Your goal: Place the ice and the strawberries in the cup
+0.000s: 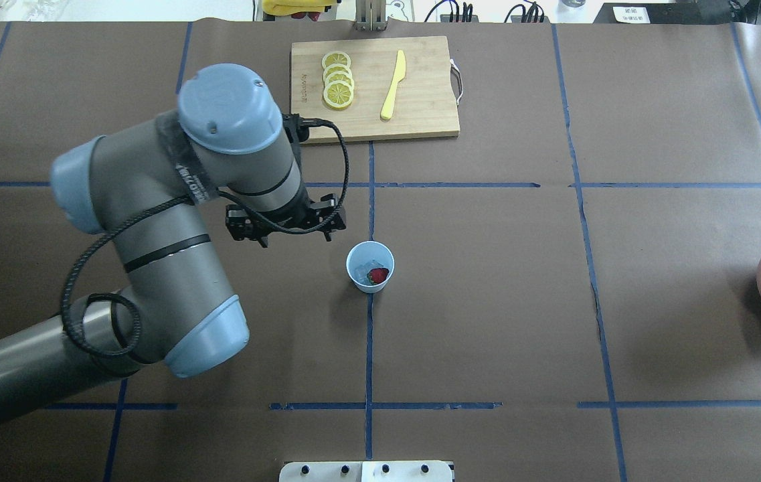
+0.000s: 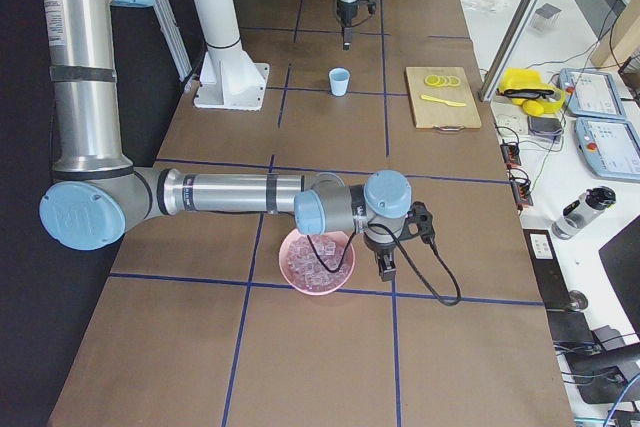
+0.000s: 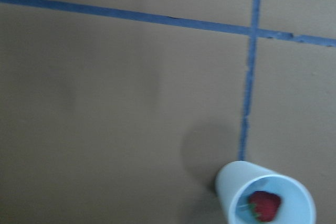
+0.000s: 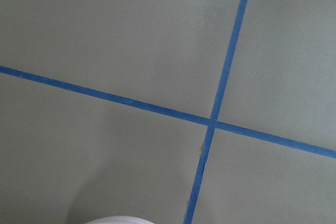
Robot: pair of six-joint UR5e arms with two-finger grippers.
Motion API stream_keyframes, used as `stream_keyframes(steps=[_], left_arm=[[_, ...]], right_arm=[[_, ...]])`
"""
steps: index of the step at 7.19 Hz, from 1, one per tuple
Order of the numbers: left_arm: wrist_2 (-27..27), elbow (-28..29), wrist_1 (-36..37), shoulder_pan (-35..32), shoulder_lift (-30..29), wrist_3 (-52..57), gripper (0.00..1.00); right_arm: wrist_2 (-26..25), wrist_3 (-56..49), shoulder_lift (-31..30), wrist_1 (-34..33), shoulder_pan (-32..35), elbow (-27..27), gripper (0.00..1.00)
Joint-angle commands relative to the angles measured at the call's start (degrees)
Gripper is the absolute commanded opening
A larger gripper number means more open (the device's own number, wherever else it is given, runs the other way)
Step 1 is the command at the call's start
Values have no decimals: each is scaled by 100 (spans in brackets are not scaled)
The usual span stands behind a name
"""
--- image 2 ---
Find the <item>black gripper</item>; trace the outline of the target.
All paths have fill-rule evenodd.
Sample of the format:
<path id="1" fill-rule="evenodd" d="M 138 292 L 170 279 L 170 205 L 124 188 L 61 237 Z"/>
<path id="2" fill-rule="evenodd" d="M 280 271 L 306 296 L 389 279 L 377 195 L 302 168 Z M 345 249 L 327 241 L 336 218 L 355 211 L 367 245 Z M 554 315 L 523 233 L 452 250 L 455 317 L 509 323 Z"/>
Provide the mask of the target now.
<path id="1" fill-rule="evenodd" d="M 336 13 L 341 27 L 342 48 L 349 50 L 352 44 L 353 21 L 358 14 L 358 2 L 336 1 Z"/>
<path id="2" fill-rule="evenodd" d="M 371 237 L 368 232 L 363 234 L 363 240 L 374 254 L 380 279 L 382 281 L 394 281 L 396 277 L 394 251 L 397 243 L 389 235 L 378 239 L 377 237 Z"/>

